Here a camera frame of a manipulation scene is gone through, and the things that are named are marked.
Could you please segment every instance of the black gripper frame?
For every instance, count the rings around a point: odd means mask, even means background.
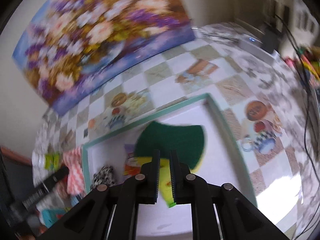
[[[139,204],[155,204],[160,152],[123,184],[92,190],[39,240],[134,240]],[[288,240],[235,187],[208,184],[170,155],[175,202],[191,204],[193,240]]]
[[[170,172],[175,203],[191,204],[193,240],[288,240],[232,184],[220,187],[191,174],[176,151],[170,155]]]

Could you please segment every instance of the white tray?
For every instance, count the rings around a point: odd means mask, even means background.
[[[256,206],[249,173],[237,143],[209,94],[177,103],[85,144],[82,158],[87,192],[90,190],[93,174],[106,164],[115,168],[118,182],[123,182],[122,174],[127,158],[124,144],[134,144],[151,120],[170,125],[202,125],[205,147],[201,166],[196,174],[214,185],[232,183]],[[177,238],[174,239],[192,239],[190,205],[168,208],[159,194],[155,205],[139,206],[137,239],[151,236],[173,239],[172,235],[176,235]]]

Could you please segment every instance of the mint green tray rim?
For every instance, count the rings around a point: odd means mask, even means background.
[[[89,174],[89,162],[88,162],[88,149],[90,147],[93,147],[95,146],[96,144],[102,142],[102,141],[105,141],[113,136],[116,136],[122,132],[125,132],[125,131],[128,131],[134,127],[137,127],[139,125],[142,125],[146,122],[150,122],[152,120],[155,120],[163,115],[166,115],[166,114],[169,114],[173,111],[176,111],[180,108],[183,108],[185,106],[188,106],[188,105],[191,105],[197,101],[201,101],[201,100],[205,100],[209,107],[213,110],[213,112],[219,117],[220,121],[222,122],[223,124],[223,127],[225,129],[225,132],[228,133],[231,141],[232,141],[232,146],[234,147],[234,149],[237,151],[237,153],[239,154],[239,156],[241,158],[240,159],[240,162],[239,162],[239,165],[242,165],[243,168],[245,168],[246,170],[246,174],[247,174],[247,182],[248,184],[248,188],[249,190],[251,191],[250,192],[250,195],[252,196],[249,200],[250,202],[255,205],[257,207],[257,200],[255,198],[255,194],[254,194],[254,189],[253,189],[253,185],[252,185],[252,181],[250,179],[250,176],[249,176],[249,171],[248,171],[248,168],[247,166],[245,165],[245,162],[244,162],[244,159],[241,155],[241,152],[240,152],[240,149],[238,147],[238,144],[236,142],[236,139],[235,137],[233,136],[233,133],[227,123],[227,121],[225,120],[224,116],[222,115],[219,107],[217,106],[217,104],[215,103],[215,101],[213,100],[213,98],[211,97],[210,94],[208,93],[205,93],[205,94],[202,94],[202,95],[199,95],[199,96],[195,96],[195,97],[192,97],[192,98],[189,98],[189,99],[186,99],[182,102],[179,102],[179,103],[176,103],[172,106],[169,106],[165,109],[162,109],[162,110],[159,110],[153,114],[150,114],[142,119],[139,119],[135,122],[132,122],[118,130],[115,130],[111,133],[108,133],[106,135],[103,135],[91,142],[88,142],[88,143],[85,143],[83,146],[82,146],[82,170],[83,170],[83,174],[84,174],[84,184],[85,184],[85,190],[86,190],[86,193],[88,194],[90,192],[90,185],[91,185],[91,179],[90,179],[90,174]]]

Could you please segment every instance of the teapot print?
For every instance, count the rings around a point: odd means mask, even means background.
[[[282,134],[276,123],[279,118],[260,101],[250,102],[245,112],[247,118],[242,121],[242,149],[268,154],[276,145],[276,137]]]

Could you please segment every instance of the black white cloth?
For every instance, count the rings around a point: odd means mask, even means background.
[[[112,166],[103,166],[98,173],[93,175],[93,183],[90,186],[90,190],[93,190],[100,184],[106,184],[108,187],[116,185]]]

